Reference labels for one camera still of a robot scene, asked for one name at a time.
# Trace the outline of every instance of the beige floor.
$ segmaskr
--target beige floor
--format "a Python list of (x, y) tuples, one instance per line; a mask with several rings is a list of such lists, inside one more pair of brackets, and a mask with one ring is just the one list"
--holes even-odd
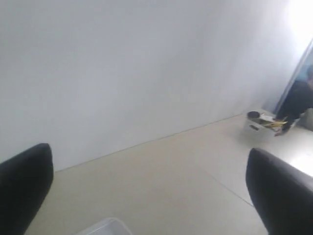
[(313, 132), (270, 143), (241, 134), (233, 117), (57, 172), (27, 235), (73, 235), (106, 218), (134, 235), (265, 235), (245, 185), (252, 147), (313, 175)]

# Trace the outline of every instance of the white wall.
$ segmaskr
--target white wall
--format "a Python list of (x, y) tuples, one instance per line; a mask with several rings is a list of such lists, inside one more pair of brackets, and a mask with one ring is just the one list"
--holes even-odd
[(311, 9), (299, 0), (3, 0), (0, 160), (48, 142), (60, 170), (272, 109), (311, 39), (309, 24), (297, 27)]

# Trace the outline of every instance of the tiled floor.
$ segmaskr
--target tiled floor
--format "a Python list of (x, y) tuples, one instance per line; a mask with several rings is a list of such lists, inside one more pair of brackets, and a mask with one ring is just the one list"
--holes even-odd
[(57, 172), (27, 235), (73, 235), (106, 218), (134, 235), (266, 235), (245, 185), (262, 147), (313, 175), (313, 132), (272, 142), (242, 135), (233, 117)]

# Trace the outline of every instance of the person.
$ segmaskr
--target person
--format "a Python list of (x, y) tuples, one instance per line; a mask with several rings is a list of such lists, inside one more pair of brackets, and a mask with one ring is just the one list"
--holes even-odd
[(306, 81), (295, 81), (292, 85), (276, 119), (287, 123), (282, 127), (282, 134), (289, 131), (301, 114), (313, 108), (313, 65), (307, 70)]

